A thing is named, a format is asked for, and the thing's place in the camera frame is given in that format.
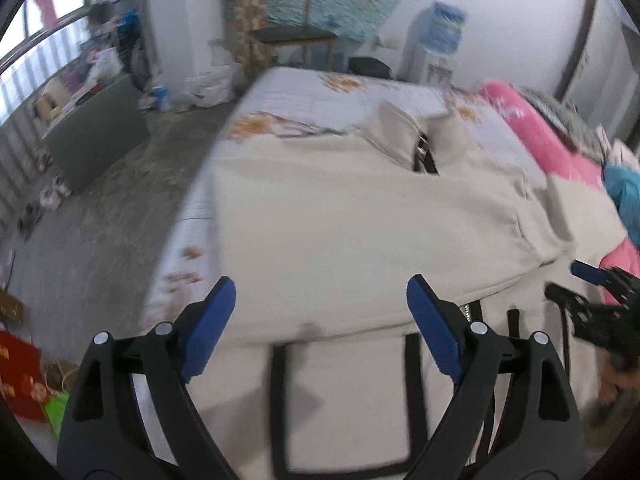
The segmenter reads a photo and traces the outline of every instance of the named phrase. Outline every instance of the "plastic bag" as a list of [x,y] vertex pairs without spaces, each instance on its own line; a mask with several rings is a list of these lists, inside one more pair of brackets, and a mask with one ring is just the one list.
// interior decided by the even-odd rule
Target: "plastic bag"
[[53,428],[56,439],[60,440],[60,431],[62,430],[62,420],[65,418],[66,405],[69,402],[69,392],[57,392],[49,402],[42,405],[42,409],[47,414],[49,423]]
[[94,65],[89,70],[87,81],[95,79],[101,83],[110,84],[123,70],[122,62],[115,48],[101,50]]
[[226,103],[234,98],[233,81],[238,63],[231,53],[221,46],[213,49],[213,65],[210,70],[186,81],[187,101],[200,108]]

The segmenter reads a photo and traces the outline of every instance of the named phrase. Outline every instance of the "pink pillow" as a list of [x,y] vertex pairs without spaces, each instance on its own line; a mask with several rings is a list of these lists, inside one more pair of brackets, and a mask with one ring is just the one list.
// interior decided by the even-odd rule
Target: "pink pillow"
[[[520,138],[545,173],[556,173],[568,180],[581,180],[594,189],[604,191],[602,170],[581,155],[571,153],[558,139],[546,121],[516,92],[501,81],[486,83],[480,95],[489,100]],[[600,267],[619,267],[640,276],[640,253],[629,238],[605,256]],[[617,303],[604,292],[606,303]]]

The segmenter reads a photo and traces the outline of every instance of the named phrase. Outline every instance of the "black stool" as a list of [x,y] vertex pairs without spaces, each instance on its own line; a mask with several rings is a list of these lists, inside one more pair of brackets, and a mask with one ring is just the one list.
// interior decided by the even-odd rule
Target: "black stool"
[[347,72],[378,79],[391,79],[391,69],[374,57],[350,57]]

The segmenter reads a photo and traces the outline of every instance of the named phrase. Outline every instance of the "white bag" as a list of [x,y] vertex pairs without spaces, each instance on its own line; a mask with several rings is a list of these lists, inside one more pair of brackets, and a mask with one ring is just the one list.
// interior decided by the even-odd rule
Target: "white bag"
[[118,51],[115,48],[107,48],[98,53],[94,65],[89,70],[87,81],[95,79],[109,85],[123,68]]
[[188,101],[200,108],[226,103],[234,98],[233,81],[238,64],[231,53],[220,46],[214,47],[211,69],[186,81]]

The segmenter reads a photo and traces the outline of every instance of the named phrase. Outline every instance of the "blue gripper pad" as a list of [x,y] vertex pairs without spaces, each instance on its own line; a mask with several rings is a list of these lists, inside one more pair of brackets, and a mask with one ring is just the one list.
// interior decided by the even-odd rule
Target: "blue gripper pad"
[[438,369],[458,384],[464,374],[460,364],[461,343],[416,278],[406,286],[406,301]]
[[579,262],[578,260],[574,260],[571,262],[570,270],[572,275],[587,283],[591,283],[591,285],[604,286],[606,284],[604,272],[596,267],[591,267],[590,265]]
[[184,341],[180,375],[185,383],[203,371],[236,306],[236,284],[226,276],[203,301],[204,309]]

